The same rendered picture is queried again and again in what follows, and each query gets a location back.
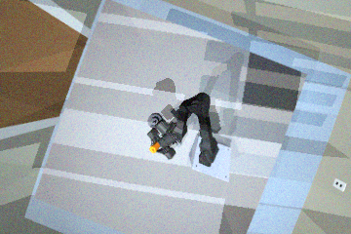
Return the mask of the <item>orange cylinder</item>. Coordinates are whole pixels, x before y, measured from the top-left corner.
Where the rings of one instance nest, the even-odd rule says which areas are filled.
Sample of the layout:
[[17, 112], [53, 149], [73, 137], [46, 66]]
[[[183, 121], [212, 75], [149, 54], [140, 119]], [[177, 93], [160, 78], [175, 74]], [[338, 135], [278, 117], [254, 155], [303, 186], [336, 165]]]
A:
[[157, 143], [157, 141], [149, 148], [151, 153], [156, 153], [156, 151], [159, 149], [160, 145]]

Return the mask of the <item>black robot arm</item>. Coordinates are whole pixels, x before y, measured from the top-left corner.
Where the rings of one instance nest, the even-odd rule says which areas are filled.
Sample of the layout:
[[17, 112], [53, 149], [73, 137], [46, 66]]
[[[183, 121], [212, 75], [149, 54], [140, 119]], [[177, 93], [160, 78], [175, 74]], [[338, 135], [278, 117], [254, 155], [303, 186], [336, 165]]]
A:
[[189, 113], [198, 116], [202, 140], [199, 143], [201, 154], [199, 155], [199, 163], [210, 167], [215, 161], [219, 152], [216, 139], [213, 137], [209, 110], [211, 98], [205, 93], [186, 99], [179, 106], [177, 122], [171, 126], [161, 119], [155, 127], [162, 133], [160, 137], [165, 136], [167, 143], [173, 143], [176, 140], [181, 143], [183, 137], [187, 133], [187, 118]]

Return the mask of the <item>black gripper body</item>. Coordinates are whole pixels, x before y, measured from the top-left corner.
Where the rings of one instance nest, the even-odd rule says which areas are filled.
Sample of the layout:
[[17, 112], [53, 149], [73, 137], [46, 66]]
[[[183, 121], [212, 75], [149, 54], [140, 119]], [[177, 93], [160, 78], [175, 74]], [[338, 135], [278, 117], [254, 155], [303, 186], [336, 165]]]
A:
[[171, 143], [167, 143], [165, 140], [165, 136], [159, 137], [157, 136], [159, 132], [153, 128], [150, 132], [147, 133], [147, 136], [152, 139], [154, 142], [157, 141], [157, 143], [163, 148], [163, 151], [165, 152], [165, 157], [168, 160], [171, 160], [175, 155], [176, 152], [173, 150], [172, 147], [169, 147]]

